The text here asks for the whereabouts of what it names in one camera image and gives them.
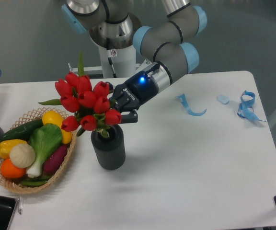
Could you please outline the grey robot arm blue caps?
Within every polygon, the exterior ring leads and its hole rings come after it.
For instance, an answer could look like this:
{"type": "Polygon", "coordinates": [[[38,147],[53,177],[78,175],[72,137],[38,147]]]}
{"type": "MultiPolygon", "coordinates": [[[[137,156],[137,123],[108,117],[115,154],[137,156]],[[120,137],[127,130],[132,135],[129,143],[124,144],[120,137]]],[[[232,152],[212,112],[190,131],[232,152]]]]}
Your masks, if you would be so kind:
{"type": "Polygon", "coordinates": [[[69,25],[98,46],[103,76],[126,79],[111,97],[122,123],[137,122],[141,105],[199,64],[189,39],[205,29],[206,13],[188,0],[162,4],[168,21],[155,29],[141,25],[128,0],[68,0],[61,7],[69,25]]]}

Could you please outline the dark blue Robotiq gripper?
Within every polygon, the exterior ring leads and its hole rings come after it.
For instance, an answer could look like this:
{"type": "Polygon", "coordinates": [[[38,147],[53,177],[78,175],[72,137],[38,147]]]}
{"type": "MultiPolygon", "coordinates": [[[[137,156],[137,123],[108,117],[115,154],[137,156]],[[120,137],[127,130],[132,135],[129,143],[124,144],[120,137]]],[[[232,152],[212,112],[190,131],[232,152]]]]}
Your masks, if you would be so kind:
{"type": "Polygon", "coordinates": [[[109,101],[114,102],[113,108],[119,112],[128,112],[121,114],[121,124],[137,123],[136,109],[158,93],[155,82],[145,71],[140,71],[116,87],[108,81],[106,83],[109,85],[109,94],[112,93],[109,101]]]}

